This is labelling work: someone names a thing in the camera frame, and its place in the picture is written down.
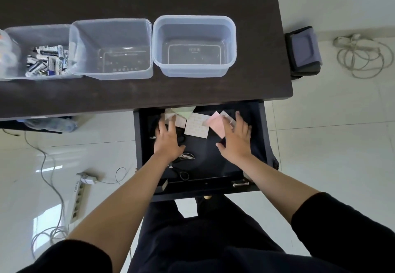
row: person's left hand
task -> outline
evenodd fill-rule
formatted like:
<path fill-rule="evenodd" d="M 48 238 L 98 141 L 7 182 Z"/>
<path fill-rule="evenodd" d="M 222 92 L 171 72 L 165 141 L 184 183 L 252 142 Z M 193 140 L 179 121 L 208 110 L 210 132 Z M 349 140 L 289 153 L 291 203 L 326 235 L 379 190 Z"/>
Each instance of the person's left hand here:
<path fill-rule="evenodd" d="M 178 146 L 175 119 L 176 115 L 169 121 L 169 130 L 167 130 L 165 115 L 161 114 L 159 126 L 155 129 L 156 141 L 154 144 L 154 155 L 163 157 L 167 163 L 174 161 L 182 155 L 185 149 L 185 145 Z"/>

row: paper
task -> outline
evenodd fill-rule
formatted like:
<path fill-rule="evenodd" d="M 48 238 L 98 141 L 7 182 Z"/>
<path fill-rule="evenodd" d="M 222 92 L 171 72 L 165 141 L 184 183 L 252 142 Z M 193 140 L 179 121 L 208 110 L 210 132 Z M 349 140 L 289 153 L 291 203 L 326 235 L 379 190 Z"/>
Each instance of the paper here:
<path fill-rule="evenodd" d="M 215 112 L 207 121 L 205 121 L 204 125 L 211 127 L 211 129 L 215 131 L 221 139 L 225 137 L 224 123 L 222 122 L 222 116 L 218 112 Z"/>
<path fill-rule="evenodd" d="M 236 121 L 235 121 L 231 116 L 229 116 L 229 115 L 227 114 L 227 112 L 222 111 L 222 112 L 220 113 L 220 115 L 221 115 L 221 116 L 224 116 L 224 117 L 226 117 L 226 118 L 228 118 L 229 121 L 230 121 L 230 125 L 232 125 L 233 128 L 236 127 Z"/>
<path fill-rule="evenodd" d="M 210 116 L 207 115 L 191 113 L 186 122 L 184 134 L 207 139 L 209 127 L 204 126 L 203 122 L 209 118 Z"/>
<path fill-rule="evenodd" d="M 185 128 L 185 124 L 186 124 L 186 119 L 175 114 L 174 112 L 171 111 L 171 109 L 167 108 L 165 110 L 165 124 L 169 124 L 169 121 L 171 120 L 171 118 L 176 115 L 175 118 L 175 126 L 180 127 L 180 128 Z"/>
<path fill-rule="evenodd" d="M 187 106 L 183 108 L 172 108 L 171 111 L 184 117 L 185 119 L 189 119 L 189 116 L 194 111 L 195 106 Z"/>

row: hand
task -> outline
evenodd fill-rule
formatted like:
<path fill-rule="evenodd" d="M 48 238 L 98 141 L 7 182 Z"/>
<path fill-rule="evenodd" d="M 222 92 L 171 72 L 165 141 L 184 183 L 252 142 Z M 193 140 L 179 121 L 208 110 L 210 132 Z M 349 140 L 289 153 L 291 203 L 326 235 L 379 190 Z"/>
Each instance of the hand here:
<path fill-rule="evenodd" d="M 225 128 L 226 148 L 221 143 L 216 143 L 216 146 L 225 159 L 240 167 L 241 162 L 252 156 L 250 147 L 251 126 L 243 120 L 239 111 L 236 112 L 234 131 L 232 131 L 229 120 L 224 116 L 222 122 Z"/>
<path fill-rule="evenodd" d="M 154 155 L 164 158 L 167 163 L 174 161 L 182 155 L 185 145 L 178 146 L 177 134 L 175 131 L 174 115 L 169 121 L 169 130 L 165 125 L 165 115 L 161 114 L 159 125 L 155 129 L 156 141 L 154 144 Z"/>

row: white tiled floor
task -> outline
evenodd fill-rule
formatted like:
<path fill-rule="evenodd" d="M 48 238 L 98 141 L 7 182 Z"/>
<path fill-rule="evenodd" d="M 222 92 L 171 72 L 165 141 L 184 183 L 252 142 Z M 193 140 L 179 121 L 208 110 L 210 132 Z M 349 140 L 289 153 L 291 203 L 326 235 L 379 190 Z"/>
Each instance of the white tiled floor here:
<path fill-rule="evenodd" d="M 395 50 L 395 38 L 381 39 Z M 323 68 L 317 76 L 294 81 L 294 96 L 265 102 L 269 138 L 280 170 L 395 229 L 395 64 L 372 80 L 350 77 L 336 62 L 330 42 L 319 44 Z M 86 171 L 115 181 L 119 167 L 136 167 L 133 112 L 80 118 L 82 126 L 68 135 L 27 133 L 54 159 L 44 168 L 54 171 L 53 183 L 66 203 L 75 174 Z M 40 179 L 42 156 L 24 142 L 0 132 L 0 264 L 13 273 L 32 262 L 33 220 L 42 218 L 59 201 Z M 87 186 L 81 217 L 86 216 L 118 184 Z M 229 197 L 253 216 L 288 253 L 309 255 L 289 224 L 260 192 Z M 194 199 L 176 201 L 185 217 L 196 215 Z M 51 224 L 46 218 L 43 224 Z M 38 248 L 42 252 L 47 244 Z M 137 241 L 131 246 L 131 254 Z M 123 272 L 127 271 L 128 256 Z"/>

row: open drawer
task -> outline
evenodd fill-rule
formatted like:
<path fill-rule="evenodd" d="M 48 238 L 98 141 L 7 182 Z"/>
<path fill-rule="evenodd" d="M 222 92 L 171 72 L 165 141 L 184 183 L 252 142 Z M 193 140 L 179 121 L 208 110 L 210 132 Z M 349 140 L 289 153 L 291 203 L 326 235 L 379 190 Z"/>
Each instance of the open drawer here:
<path fill-rule="evenodd" d="M 152 156 L 155 140 L 150 137 L 155 135 L 163 108 L 142 108 L 134 111 L 134 127 L 136 134 L 137 167 L 140 169 Z M 278 169 L 267 130 L 265 107 L 263 103 L 238 102 L 222 105 L 197 106 L 194 110 L 211 116 L 215 111 L 227 112 L 235 118 L 235 112 L 240 111 L 244 120 L 252 126 L 251 151 L 260 160 Z M 184 130 L 177 128 L 177 134 Z M 194 160 L 185 160 L 173 165 L 173 169 L 166 168 L 157 186 L 152 201 L 173 200 L 212 194 L 229 194 L 246 191 L 257 191 L 258 187 L 249 181 L 242 170 L 225 160 L 215 143 L 220 142 L 220 137 L 209 130 L 208 138 L 185 136 L 183 144 L 185 152 L 195 156 Z M 180 172 L 187 172 L 189 179 L 183 181 Z"/>

